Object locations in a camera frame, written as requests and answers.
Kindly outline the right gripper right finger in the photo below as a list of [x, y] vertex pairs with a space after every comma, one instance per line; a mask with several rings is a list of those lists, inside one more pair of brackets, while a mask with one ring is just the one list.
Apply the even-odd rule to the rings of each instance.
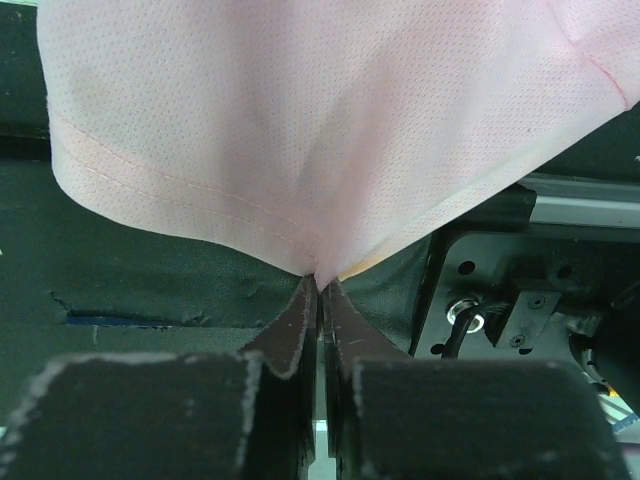
[[626, 479], [595, 391], [554, 361], [418, 360], [322, 295], [328, 438], [341, 479]]

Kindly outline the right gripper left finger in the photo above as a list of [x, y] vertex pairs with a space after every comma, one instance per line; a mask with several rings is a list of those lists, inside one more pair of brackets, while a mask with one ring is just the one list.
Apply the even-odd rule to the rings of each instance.
[[33, 377], [1, 439], [5, 479], [304, 479], [318, 290], [233, 353], [83, 353]]

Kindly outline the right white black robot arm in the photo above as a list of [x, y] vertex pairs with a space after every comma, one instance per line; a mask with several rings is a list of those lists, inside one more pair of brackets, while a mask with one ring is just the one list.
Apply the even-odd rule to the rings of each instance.
[[1, 439], [5, 479], [305, 479], [325, 359], [329, 454], [340, 479], [625, 479], [593, 386], [639, 400], [626, 291], [566, 308], [534, 260], [494, 288], [455, 291], [439, 356], [401, 351], [344, 286], [296, 288], [231, 354], [72, 354], [31, 380]]

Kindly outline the pink t shirt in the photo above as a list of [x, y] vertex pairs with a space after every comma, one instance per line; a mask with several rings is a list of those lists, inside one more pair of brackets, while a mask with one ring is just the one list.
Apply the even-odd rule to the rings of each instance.
[[320, 285], [639, 100], [635, 1], [42, 1], [37, 42], [72, 200]]

